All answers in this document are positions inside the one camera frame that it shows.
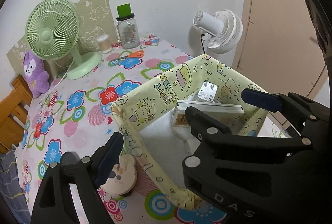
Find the plaid grey pillow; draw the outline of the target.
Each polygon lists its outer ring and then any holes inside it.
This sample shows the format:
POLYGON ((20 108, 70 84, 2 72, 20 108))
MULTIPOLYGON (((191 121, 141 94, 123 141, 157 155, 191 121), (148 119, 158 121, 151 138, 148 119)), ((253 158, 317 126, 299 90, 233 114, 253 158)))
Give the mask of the plaid grey pillow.
POLYGON ((9 222, 30 223, 30 211, 18 179, 15 150, 1 154, 1 210, 12 217, 9 222))

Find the green desk fan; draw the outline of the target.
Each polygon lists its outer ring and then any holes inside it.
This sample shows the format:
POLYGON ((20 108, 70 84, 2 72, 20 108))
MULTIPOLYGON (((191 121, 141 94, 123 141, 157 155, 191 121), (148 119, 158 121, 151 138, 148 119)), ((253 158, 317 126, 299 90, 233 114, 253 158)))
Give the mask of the green desk fan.
POLYGON ((101 61, 98 52, 81 54, 78 49, 80 21, 74 4, 68 0, 44 0, 30 13, 25 36, 31 51, 43 60, 73 58, 66 77, 77 80, 101 61))

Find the round cream compact mirror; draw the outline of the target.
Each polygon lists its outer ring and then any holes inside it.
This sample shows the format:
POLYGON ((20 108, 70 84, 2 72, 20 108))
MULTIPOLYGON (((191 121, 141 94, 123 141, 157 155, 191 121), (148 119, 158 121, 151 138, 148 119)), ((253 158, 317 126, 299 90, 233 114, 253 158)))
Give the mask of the round cream compact mirror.
POLYGON ((106 183, 99 188, 100 197, 117 198, 131 194, 137 182, 136 160, 129 154, 121 155, 106 183))

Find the glass jar green lid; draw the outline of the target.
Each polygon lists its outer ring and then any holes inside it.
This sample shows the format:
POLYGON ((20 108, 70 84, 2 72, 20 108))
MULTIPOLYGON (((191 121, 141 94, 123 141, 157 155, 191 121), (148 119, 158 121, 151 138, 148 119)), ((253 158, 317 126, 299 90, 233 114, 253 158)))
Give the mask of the glass jar green lid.
POLYGON ((120 42, 124 49, 133 49, 140 45, 140 38, 135 20, 135 14, 132 13, 130 3, 116 7, 118 17, 118 34, 120 42))

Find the orange scissors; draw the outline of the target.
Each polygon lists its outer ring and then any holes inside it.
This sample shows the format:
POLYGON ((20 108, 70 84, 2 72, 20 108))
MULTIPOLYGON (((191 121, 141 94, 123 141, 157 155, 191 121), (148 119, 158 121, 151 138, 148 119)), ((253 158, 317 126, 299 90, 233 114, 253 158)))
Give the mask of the orange scissors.
POLYGON ((128 54, 126 56, 121 56, 119 59, 126 59, 126 58, 142 58, 144 56, 143 50, 138 50, 136 52, 133 52, 131 54, 128 54))

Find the cotton swab container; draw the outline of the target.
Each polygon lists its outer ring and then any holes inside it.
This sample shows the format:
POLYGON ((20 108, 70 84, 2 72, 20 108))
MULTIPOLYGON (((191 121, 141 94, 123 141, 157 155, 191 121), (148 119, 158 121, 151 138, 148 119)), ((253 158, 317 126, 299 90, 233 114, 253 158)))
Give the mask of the cotton swab container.
POLYGON ((112 51, 112 43, 108 34, 103 34, 102 36, 99 36, 97 38, 97 43, 102 54, 107 54, 112 51))

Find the white 45W charger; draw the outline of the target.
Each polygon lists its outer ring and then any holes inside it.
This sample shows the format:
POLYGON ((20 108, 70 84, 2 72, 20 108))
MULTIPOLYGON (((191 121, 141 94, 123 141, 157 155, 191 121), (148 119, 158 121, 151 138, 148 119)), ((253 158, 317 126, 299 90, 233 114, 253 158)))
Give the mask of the white 45W charger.
POLYGON ((216 84, 204 81, 198 91, 197 97, 202 101, 212 103, 216 96, 217 90, 218 86, 216 84))

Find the floral tablecloth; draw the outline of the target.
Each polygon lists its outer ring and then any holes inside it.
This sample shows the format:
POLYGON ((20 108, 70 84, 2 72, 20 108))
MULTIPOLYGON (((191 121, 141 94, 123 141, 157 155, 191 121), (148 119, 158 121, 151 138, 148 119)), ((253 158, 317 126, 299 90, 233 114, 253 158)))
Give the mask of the floral tablecloth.
MULTIPOLYGON (((117 98, 191 59, 170 43, 149 35, 133 50, 118 45, 82 78, 55 80, 50 94, 34 99, 22 142, 15 151, 19 183, 28 207, 34 206, 38 188, 52 161, 58 161, 69 151, 80 157, 92 155, 118 130, 111 113, 117 98), (144 51, 142 58, 119 59, 138 50, 144 51)), ((169 111, 165 118, 148 125, 162 124, 161 133, 146 132, 143 139, 167 175, 183 187, 181 162, 194 144, 169 132, 171 116, 169 111)))

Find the purple plush bunny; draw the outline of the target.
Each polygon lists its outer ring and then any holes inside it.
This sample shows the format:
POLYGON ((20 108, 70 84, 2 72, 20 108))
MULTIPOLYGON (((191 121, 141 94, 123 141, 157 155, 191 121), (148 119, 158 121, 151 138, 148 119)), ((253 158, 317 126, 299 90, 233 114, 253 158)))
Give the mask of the purple plush bunny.
POLYGON ((33 98, 48 92, 50 89, 49 74, 44 68, 42 59, 30 50, 24 54, 22 63, 25 81, 32 92, 33 98))

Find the white standing fan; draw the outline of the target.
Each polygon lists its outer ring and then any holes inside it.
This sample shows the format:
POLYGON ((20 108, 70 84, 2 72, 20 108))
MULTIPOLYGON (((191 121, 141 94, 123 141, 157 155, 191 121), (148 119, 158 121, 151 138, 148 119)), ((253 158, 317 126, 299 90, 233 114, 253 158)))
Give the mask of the white standing fan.
POLYGON ((202 30, 200 41, 203 51, 210 49, 216 54, 230 52, 239 43, 243 34, 243 23, 233 11, 224 9, 210 15, 199 11, 193 25, 202 30))

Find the wooden bed headboard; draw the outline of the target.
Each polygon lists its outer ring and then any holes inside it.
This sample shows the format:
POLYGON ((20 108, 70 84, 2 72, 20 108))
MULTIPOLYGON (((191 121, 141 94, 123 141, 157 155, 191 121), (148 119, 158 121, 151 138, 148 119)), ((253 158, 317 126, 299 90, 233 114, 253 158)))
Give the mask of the wooden bed headboard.
POLYGON ((25 106, 30 106, 33 98, 22 75, 17 75, 11 85, 12 91, 1 101, 1 154, 7 153, 12 145, 18 145, 22 141, 28 117, 25 106))

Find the yellow cartoon storage box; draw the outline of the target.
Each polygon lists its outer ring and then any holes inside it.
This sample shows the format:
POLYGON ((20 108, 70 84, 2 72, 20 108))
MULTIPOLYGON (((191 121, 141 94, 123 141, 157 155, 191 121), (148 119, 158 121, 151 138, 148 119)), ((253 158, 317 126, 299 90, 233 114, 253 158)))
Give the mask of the yellow cartoon storage box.
POLYGON ((243 109, 239 115, 226 119, 227 123, 240 128, 234 134, 247 136, 251 131, 260 131, 267 111, 246 104, 241 98, 241 91, 246 88, 257 91, 263 89, 206 54, 158 74, 117 98, 111 106, 112 115, 124 136, 124 151, 136 157, 147 175, 173 205, 190 211, 199 206, 201 198, 172 181, 161 167, 161 162, 153 158, 139 132, 158 118, 165 118, 166 113, 171 111, 171 126, 184 138, 189 125, 185 110, 179 104, 198 94, 207 83, 211 83, 216 90, 212 100, 243 109))

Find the beige door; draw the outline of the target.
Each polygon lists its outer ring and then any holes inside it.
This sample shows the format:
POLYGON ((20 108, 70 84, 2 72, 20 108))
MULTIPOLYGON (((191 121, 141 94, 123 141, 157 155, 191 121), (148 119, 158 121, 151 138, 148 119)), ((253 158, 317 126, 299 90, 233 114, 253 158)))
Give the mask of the beige door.
POLYGON ((233 67, 270 93, 329 106, 329 79, 304 0, 244 0, 233 67))

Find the black round case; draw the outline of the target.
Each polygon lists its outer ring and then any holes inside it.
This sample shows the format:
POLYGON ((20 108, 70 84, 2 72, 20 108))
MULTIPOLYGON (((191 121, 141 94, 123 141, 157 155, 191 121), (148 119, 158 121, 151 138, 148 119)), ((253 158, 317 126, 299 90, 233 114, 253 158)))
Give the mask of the black round case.
POLYGON ((60 159, 60 164, 61 165, 70 165, 70 164, 75 164, 78 161, 80 161, 80 158, 76 152, 65 152, 65 153, 63 153, 63 155, 60 159))

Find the cartoon cardboard backboard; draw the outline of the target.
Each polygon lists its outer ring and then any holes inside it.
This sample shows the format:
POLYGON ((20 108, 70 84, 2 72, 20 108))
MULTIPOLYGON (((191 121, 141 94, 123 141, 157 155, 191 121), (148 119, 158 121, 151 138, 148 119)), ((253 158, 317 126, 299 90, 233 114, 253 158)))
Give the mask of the cartoon cardboard backboard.
POLYGON ((23 74, 24 53, 33 50, 44 60, 50 75, 67 68, 72 51, 97 52, 98 39, 118 41, 109 0, 44 0, 30 13, 25 34, 7 53, 11 67, 23 74))

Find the white rectangular remote box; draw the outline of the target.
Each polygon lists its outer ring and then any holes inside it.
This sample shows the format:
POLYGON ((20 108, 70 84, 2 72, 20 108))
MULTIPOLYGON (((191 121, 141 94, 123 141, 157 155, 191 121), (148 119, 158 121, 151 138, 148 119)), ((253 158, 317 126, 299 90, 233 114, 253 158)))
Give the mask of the white rectangular remote box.
POLYGON ((226 125, 244 115, 241 105, 178 100, 172 117, 172 130, 178 135, 187 134, 190 127, 185 116, 185 111, 189 107, 196 108, 226 125))

